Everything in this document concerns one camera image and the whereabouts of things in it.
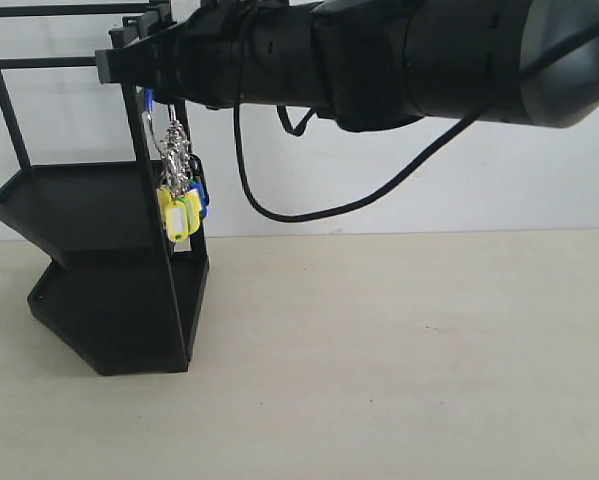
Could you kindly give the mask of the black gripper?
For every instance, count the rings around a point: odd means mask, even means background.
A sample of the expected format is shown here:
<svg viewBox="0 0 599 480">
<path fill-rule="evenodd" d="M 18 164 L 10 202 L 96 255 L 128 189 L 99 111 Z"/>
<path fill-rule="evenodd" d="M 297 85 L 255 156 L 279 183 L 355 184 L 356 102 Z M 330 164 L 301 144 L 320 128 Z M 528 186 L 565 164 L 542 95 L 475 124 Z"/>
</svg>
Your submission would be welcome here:
<svg viewBox="0 0 599 480">
<path fill-rule="evenodd" d="M 246 9 L 196 9 L 185 20 L 127 46 L 95 52 L 102 84 L 132 84 L 208 108 L 229 108 L 230 62 Z"/>
</svg>

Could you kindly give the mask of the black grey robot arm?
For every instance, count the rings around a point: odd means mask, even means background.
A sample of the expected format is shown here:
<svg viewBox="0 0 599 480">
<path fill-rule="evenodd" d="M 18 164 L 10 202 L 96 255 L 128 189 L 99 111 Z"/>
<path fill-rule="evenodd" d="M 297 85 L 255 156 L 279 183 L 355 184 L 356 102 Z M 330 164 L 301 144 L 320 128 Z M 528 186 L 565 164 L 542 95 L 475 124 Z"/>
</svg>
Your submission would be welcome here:
<svg viewBox="0 0 599 480">
<path fill-rule="evenodd" d="M 95 58 L 104 84 L 308 108 L 350 132 L 482 103 L 489 122 L 567 128 L 599 106 L 599 1 L 206 2 Z"/>
</svg>

